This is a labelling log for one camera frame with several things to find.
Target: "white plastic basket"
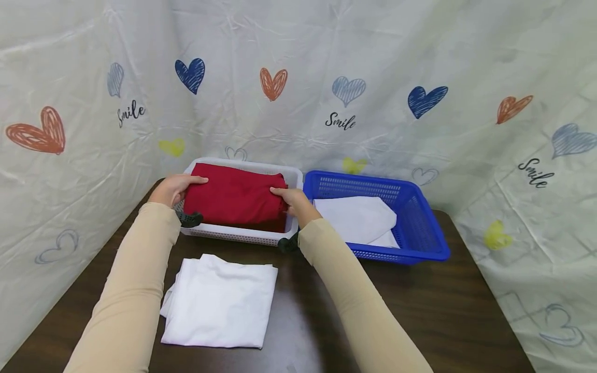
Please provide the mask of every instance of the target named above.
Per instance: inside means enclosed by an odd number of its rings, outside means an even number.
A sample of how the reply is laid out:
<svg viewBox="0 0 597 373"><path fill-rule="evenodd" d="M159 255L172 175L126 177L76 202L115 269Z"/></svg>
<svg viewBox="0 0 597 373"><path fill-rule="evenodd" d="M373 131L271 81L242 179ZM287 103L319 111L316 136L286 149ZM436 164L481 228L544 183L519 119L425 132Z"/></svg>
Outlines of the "white plastic basket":
<svg viewBox="0 0 597 373"><path fill-rule="evenodd" d="M303 188L303 173L294 167L268 165L263 163L234 161L231 159L220 158L197 158L184 171L190 174L197 163L207 163L210 165L234 167L245 171L256 172L258 174L275 175L282 174L289 188ZM174 209L182 212L184 201L177 204ZM213 224L200 224L194 228L181 228L182 234L187 236L200 236L208 238L224 239L228 241L240 241L248 243L259 243L260 245L278 246L278 241L282 238L290 238L299 230L299 222L296 218L288 216L286 219L285 233L264 232L262 230L243 229L216 226Z"/></svg>

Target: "folded red shirt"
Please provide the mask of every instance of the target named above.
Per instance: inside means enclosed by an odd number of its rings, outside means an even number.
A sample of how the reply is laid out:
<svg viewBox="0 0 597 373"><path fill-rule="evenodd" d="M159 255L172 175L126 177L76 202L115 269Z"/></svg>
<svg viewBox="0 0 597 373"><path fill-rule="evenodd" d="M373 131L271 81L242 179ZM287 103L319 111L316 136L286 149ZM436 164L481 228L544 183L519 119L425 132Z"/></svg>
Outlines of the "folded red shirt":
<svg viewBox="0 0 597 373"><path fill-rule="evenodd" d="M283 233L288 205L270 187L287 188L282 174L262 175L241 169L197 163L192 175L209 178L191 184L184 213L200 212L203 222L220 226Z"/></svg>

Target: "fabric backdrop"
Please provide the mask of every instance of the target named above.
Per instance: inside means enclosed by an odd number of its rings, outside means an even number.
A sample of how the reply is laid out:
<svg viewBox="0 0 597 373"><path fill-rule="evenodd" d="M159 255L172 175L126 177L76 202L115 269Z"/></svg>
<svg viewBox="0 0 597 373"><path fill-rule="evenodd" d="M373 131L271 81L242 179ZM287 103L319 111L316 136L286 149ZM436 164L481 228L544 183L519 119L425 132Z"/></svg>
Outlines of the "fabric backdrop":
<svg viewBox="0 0 597 373"><path fill-rule="evenodd" d="M6 0L0 366L200 156L411 180L535 369L596 359L594 0Z"/></svg>

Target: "woman's right hand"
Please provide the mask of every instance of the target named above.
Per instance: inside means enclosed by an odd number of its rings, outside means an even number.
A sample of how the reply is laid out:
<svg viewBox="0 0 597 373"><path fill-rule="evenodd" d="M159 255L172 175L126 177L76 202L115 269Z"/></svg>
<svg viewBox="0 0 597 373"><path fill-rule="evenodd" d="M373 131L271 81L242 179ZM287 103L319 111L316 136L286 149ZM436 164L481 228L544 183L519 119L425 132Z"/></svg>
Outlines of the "woman's right hand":
<svg viewBox="0 0 597 373"><path fill-rule="evenodd" d="M300 189L284 189L271 187L270 192L282 197L288 204L288 213L298 218L298 226L305 228L312 220L321 219L321 214L311 204Z"/></svg>

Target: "wooden table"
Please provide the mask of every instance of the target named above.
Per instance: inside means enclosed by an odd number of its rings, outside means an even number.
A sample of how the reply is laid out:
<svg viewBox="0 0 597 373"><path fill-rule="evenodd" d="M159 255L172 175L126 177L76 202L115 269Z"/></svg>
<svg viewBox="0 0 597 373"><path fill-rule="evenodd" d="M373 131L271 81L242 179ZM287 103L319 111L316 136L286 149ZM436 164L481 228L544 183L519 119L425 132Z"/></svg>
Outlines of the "wooden table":
<svg viewBox="0 0 597 373"><path fill-rule="evenodd" d="M141 204L2 373L62 372ZM435 215L452 250L448 261L407 267L364 260L363 268L436 373L533 372L450 217L440 211ZM161 344L164 318L160 317L150 373L359 372L334 305L299 252L282 254L273 247L180 235L170 255L165 288L174 283L183 258L199 258L203 253L279 269L263 349Z"/></svg>

